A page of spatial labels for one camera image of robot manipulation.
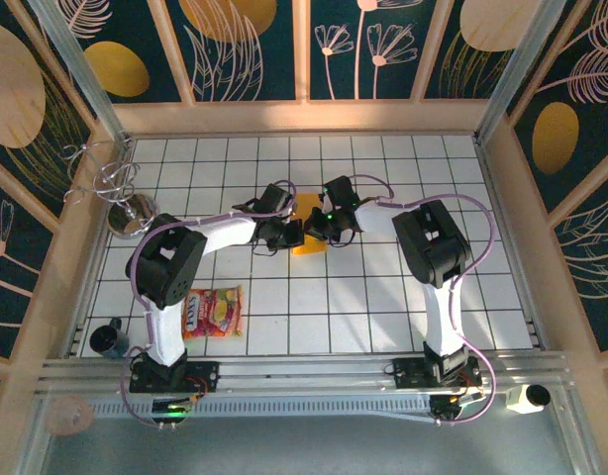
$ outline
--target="white tile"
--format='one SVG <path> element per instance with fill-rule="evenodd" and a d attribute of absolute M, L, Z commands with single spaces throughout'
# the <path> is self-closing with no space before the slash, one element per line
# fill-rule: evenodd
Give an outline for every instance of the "white tile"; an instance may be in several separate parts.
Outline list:
<path fill-rule="evenodd" d="M 449 158 L 475 157 L 471 136 L 443 136 Z"/>
<path fill-rule="evenodd" d="M 353 158 L 350 137 L 322 137 L 322 158 Z"/>
<path fill-rule="evenodd" d="M 423 183 L 452 183 L 449 161 L 445 158 L 418 160 L 421 181 Z"/>
<path fill-rule="evenodd" d="M 255 197 L 255 188 L 250 186 L 223 189 L 221 213 L 226 213 L 234 205 L 242 205 Z"/>
<path fill-rule="evenodd" d="M 291 279 L 289 314 L 326 314 L 326 279 Z"/>
<path fill-rule="evenodd" d="M 383 198 L 388 198 L 390 196 L 390 190 L 388 190 L 384 185 L 356 185 L 355 186 L 355 191 L 357 193 L 357 195 L 359 195 L 359 198 L 361 200 L 365 199 L 365 198 L 376 198 L 376 197 L 383 197 Z"/>
<path fill-rule="evenodd" d="M 353 137 L 353 157 L 383 158 L 383 146 L 380 136 L 357 136 Z"/>
<path fill-rule="evenodd" d="M 216 279 L 245 279 L 252 272 L 252 247 L 233 245 L 216 251 Z"/>
<path fill-rule="evenodd" d="M 80 345 L 81 345 L 80 346 L 81 347 L 80 355 L 82 358 L 101 358 L 102 357 L 101 354 L 96 353 L 90 347 L 90 337 L 93 334 L 93 332 L 95 332 L 100 327 L 103 327 L 104 325 L 110 325 L 110 320 L 111 319 L 88 319 L 88 322 L 87 322 L 88 328 L 86 329 L 86 332 L 83 334 L 83 337 L 85 338 L 85 340 L 80 343 Z"/>
<path fill-rule="evenodd" d="M 471 251 L 473 258 L 477 259 L 480 254 L 486 249 L 487 242 L 473 241 L 471 243 Z M 511 272 L 509 261 L 506 258 L 504 245 L 501 241 L 493 244 L 493 248 L 484 258 L 480 265 L 476 267 L 478 274 L 508 274 Z"/>
<path fill-rule="evenodd" d="M 356 160 L 355 173 L 374 176 L 387 183 L 387 173 L 385 171 L 385 160 Z M 370 178 L 357 178 L 357 184 L 374 184 L 376 181 Z"/>
<path fill-rule="evenodd" d="M 326 252 L 329 276 L 363 275 L 363 257 L 358 243 L 347 247 L 329 247 Z"/>
<path fill-rule="evenodd" d="M 223 186 L 225 162 L 197 161 L 192 171 L 192 187 Z"/>
<path fill-rule="evenodd" d="M 257 159 L 257 138 L 246 137 L 240 139 L 229 139 L 227 147 L 227 161 L 230 160 L 252 160 Z"/>
<path fill-rule="evenodd" d="M 128 280 L 126 264 L 135 250 L 131 247 L 116 247 L 108 249 L 104 264 L 103 280 Z"/>
<path fill-rule="evenodd" d="M 216 215 L 221 211 L 222 188 L 192 188 L 189 190 L 187 216 Z"/>
<path fill-rule="evenodd" d="M 423 352 L 423 341 L 427 334 L 427 314 L 410 314 L 410 330 L 414 351 Z"/>
<path fill-rule="evenodd" d="M 296 185 L 322 183 L 322 167 L 319 160 L 291 161 L 290 179 Z"/>
<path fill-rule="evenodd" d="M 196 146 L 196 161 L 225 161 L 227 139 L 199 139 Z"/>
<path fill-rule="evenodd" d="M 491 200 L 486 192 L 486 186 L 482 185 L 456 185 L 456 190 L 461 195 L 475 198 L 482 203 L 488 210 L 491 210 Z M 478 207 L 468 201 L 460 200 L 460 207 L 463 211 L 479 211 Z"/>
<path fill-rule="evenodd" d="M 128 319 L 124 319 L 122 327 L 124 330 L 128 326 Z M 146 324 L 145 317 L 132 317 L 130 318 L 130 325 L 128 326 L 128 340 L 130 341 L 130 347 L 140 346 L 145 347 L 148 344 L 148 325 Z"/>
<path fill-rule="evenodd" d="M 414 136 L 414 149 L 419 158 L 445 158 L 445 146 L 441 136 Z"/>
<path fill-rule="evenodd" d="M 130 314 L 133 290 L 130 282 L 101 282 L 97 292 L 93 317 L 123 317 Z"/>
<path fill-rule="evenodd" d="M 401 263 L 396 243 L 364 244 L 365 275 L 401 275 Z"/>
<path fill-rule="evenodd" d="M 225 186 L 255 186 L 254 161 L 228 161 L 225 167 Z"/>
<path fill-rule="evenodd" d="M 463 310 L 484 310 L 484 300 L 475 274 L 466 275 L 462 279 L 460 305 Z"/>
<path fill-rule="evenodd" d="M 421 185 L 394 185 L 394 203 L 412 203 L 423 199 Z"/>
<path fill-rule="evenodd" d="M 159 188 L 189 187 L 193 163 L 166 163 L 158 180 Z"/>
<path fill-rule="evenodd" d="M 133 185 L 135 188 L 156 188 L 160 172 L 160 163 L 142 163 Z"/>
<path fill-rule="evenodd" d="M 197 336 L 195 338 L 185 339 L 183 341 L 187 348 L 188 356 L 205 356 L 205 345 L 207 336 Z"/>
<path fill-rule="evenodd" d="M 240 336 L 208 336 L 206 356 L 241 356 L 247 354 L 247 331 L 249 317 L 241 317 Z"/>
<path fill-rule="evenodd" d="M 241 312 L 247 314 L 249 312 L 250 302 L 250 281 L 249 279 L 216 279 L 212 282 L 212 289 L 233 289 L 240 287 L 241 290 Z"/>
<path fill-rule="evenodd" d="M 261 161 L 257 164 L 257 186 L 267 186 L 288 178 L 288 161 Z"/>
<path fill-rule="evenodd" d="M 288 313 L 288 281 L 261 279 L 252 283 L 250 315 L 286 315 Z"/>
<path fill-rule="evenodd" d="M 414 144 L 411 136 L 384 136 L 385 158 L 414 158 Z"/>
<path fill-rule="evenodd" d="M 329 312 L 366 313 L 365 282 L 362 277 L 328 279 Z"/>
<path fill-rule="evenodd" d="M 352 160 L 322 160 L 322 171 L 324 172 L 324 183 L 328 183 L 340 176 L 352 176 L 355 167 Z"/>
<path fill-rule="evenodd" d="M 251 317 L 249 354 L 286 354 L 288 352 L 288 318 L 285 315 Z"/>
<path fill-rule="evenodd" d="M 288 250 L 281 250 L 275 255 L 258 255 L 259 253 L 269 254 L 266 246 L 261 244 L 253 255 L 253 278 L 265 277 L 288 277 Z"/>
<path fill-rule="evenodd" d="M 385 166 L 390 184 L 421 183 L 418 164 L 414 158 L 385 160 Z"/>
<path fill-rule="evenodd" d="M 402 277 L 366 277 L 370 312 L 407 312 Z"/>
<path fill-rule="evenodd" d="M 291 254 L 292 277 L 326 277 L 326 252 Z"/>
<path fill-rule="evenodd" d="M 258 149 L 259 160 L 288 160 L 288 137 L 262 137 Z"/>
<path fill-rule="evenodd" d="M 412 351 L 410 321 L 407 314 L 376 314 L 370 316 L 372 351 Z"/>
<path fill-rule="evenodd" d="M 414 277 L 403 277 L 408 312 L 425 312 L 423 284 Z"/>
<path fill-rule="evenodd" d="M 511 274 L 478 275 L 487 310 L 521 308 Z"/>
<path fill-rule="evenodd" d="M 496 349 L 533 347 L 522 312 L 489 312 L 488 314 Z"/>
<path fill-rule="evenodd" d="M 201 257 L 201 262 L 198 264 L 196 275 L 194 279 L 211 279 L 214 277 L 214 258 L 216 257 L 215 252 L 204 254 Z"/>
<path fill-rule="evenodd" d="M 166 142 L 166 140 L 137 141 L 133 162 L 162 162 Z"/>
<path fill-rule="evenodd" d="M 291 160 L 320 159 L 319 137 L 291 137 Z"/>
<path fill-rule="evenodd" d="M 159 188 L 154 199 L 162 213 L 184 216 L 189 188 Z"/>
<path fill-rule="evenodd" d="M 367 315 L 330 315 L 331 351 L 334 353 L 369 353 L 370 331 Z"/>
<path fill-rule="evenodd" d="M 441 184 L 441 185 L 423 185 L 423 192 L 426 198 L 430 198 L 437 195 L 450 195 L 456 192 L 456 188 L 453 184 Z M 448 211 L 460 211 L 459 201 L 453 198 L 441 199 L 445 204 Z"/>
<path fill-rule="evenodd" d="M 464 224 L 470 240 L 489 240 L 489 223 L 484 213 L 480 211 L 471 211 L 462 213 Z M 500 232 L 495 223 L 495 238 L 501 239 Z"/>
<path fill-rule="evenodd" d="M 491 328 L 486 319 L 486 312 L 461 312 L 462 332 L 464 337 L 478 349 L 493 349 Z"/>
<path fill-rule="evenodd" d="M 167 141 L 163 161 L 194 161 L 196 139 L 176 139 Z"/>
<path fill-rule="evenodd" d="M 484 183 L 477 158 L 450 160 L 450 167 L 456 183 Z"/>
<path fill-rule="evenodd" d="M 328 325 L 327 315 L 291 315 L 289 353 L 328 353 Z"/>

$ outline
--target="white grid floor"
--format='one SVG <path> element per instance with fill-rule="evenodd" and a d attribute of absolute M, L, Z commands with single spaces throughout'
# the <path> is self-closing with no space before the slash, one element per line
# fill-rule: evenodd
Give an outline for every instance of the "white grid floor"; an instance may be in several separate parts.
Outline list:
<path fill-rule="evenodd" d="M 491 207 L 471 137 L 337 136 L 138 141 L 136 185 L 177 217 L 226 212 L 290 178 L 300 193 L 319 193 L 340 175 L 367 173 L 388 181 L 395 202 L 438 193 L 468 194 Z M 385 194 L 358 179 L 360 198 Z M 488 240 L 483 215 L 446 203 L 478 256 Z M 98 356 L 92 332 L 120 317 L 131 344 L 146 342 L 146 325 L 124 275 L 138 240 L 111 238 L 81 332 L 77 356 Z M 422 351 L 426 331 L 420 284 L 395 239 L 357 236 L 346 248 L 274 257 L 250 245 L 203 257 L 194 287 L 242 285 L 243 336 L 186 342 L 190 355 L 287 355 Z M 531 348 L 531 337 L 501 241 L 462 286 L 462 326 L 483 349 Z"/>

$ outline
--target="yellow sponge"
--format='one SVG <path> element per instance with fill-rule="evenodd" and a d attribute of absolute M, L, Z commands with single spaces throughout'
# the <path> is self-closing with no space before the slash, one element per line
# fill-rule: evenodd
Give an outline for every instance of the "yellow sponge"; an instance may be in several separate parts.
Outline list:
<path fill-rule="evenodd" d="M 293 216 L 294 220 L 306 221 L 311 216 L 314 207 L 322 207 L 320 197 L 315 193 L 298 193 L 296 202 L 297 211 L 295 212 L 295 216 Z M 307 235 L 304 237 L 304 245 L 293 247 L 292 250 L 293 255 L 312 254 L 314 252 L 326 252 L 327 247 L 328 245 L 324 240 L 318 240 Z"/>

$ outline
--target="white flower drawing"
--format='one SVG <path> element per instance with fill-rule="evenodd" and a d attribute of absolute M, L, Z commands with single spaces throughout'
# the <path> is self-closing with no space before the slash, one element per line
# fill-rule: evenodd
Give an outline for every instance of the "white flower drawing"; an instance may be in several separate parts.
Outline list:
<path fill-rule="evenodd" d="M 356 4 L 361 9 L 361 13 L 359 15 L 359 26 L 356 33 L 355 99 L 359 98 L 359 59 L 361 56 L 361 36 L 363 34 L 363 19 L 365 18 L 365 12 L 416 7 L 421 3 L 423 3 L 423 0 L 356 0 Z"/>
<path fill-rule="evenodd" d="M 7 200 L 3 200 L 0 203 L 0 258 L 5 258 L 13 263 L 27 269 L 31 272 L 39 274 L 40 272 L 26 264 L 23 264 L 19 260 L 14 259 L 9 254 L 7 254 L 7 240 L 9 239 L 9 235 L 11 233 L 12 225 L 14 223 L 14 205 Z M 9 282 L 5 282 L 0 279 L 0 287 L 3 287 L 7 290 L 11 290 L 12 292 L 16 292 L 25 297 L 31 298 L 32 292 L 21 289 L 20 287 L 10 284 Z M 0 323 L 0 327 L 13 327 L 17 328 L 20 324 L 5 324 Z"/>
<path fill-rule="evenodd" d="M 372 55 L 372 64 L 374 64 L 373 99 L 376 99 L 379 67 L 413 61 L 418 56 L 418 50 L 412 47 L 414 43 L 412 25 L 406 27 L 391 25 L 385 30 L 383 36 L 381 30 L 381 24 L 367 28 L 367 43 Z"/>
<path fill-rule="evenodd" d="M 335 99 L 335 91 L 333 90 L 333 81 L 331 80 L 331 70 L 329 67 L 328 58 L 333 54 L 341 54 L 355 49 L 355 43 L 350 41 L 351 34 L 348 33 L 346 25 L 333 25 L 326 30 L 326 26 L 320 25 L 315 27 L 315 38 L 317 44 L 324 55 L 326 63 L 326 80 L 328 81 L 328 89 L 331 93 L 331 99 Z"/>

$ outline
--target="yellow oval pattern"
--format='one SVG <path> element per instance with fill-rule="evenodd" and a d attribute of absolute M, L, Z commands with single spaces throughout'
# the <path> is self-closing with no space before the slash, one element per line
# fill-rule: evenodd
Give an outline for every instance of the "yellow oval pattern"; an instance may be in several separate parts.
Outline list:
<path fill-rule="evenodd" d="M 579 139 L 579 118 L 570 106 L 546 106 L 533 130 L 533 161 L 547 175 L 557 173 L 572 157 Z"/>
<path fill-rule="evenodd" d="M 99 42 L 88 47 L 84 55 L 108 92 L 135 97 L 148 90 L 146 65 L 131 49 L 115 42 Z"/>

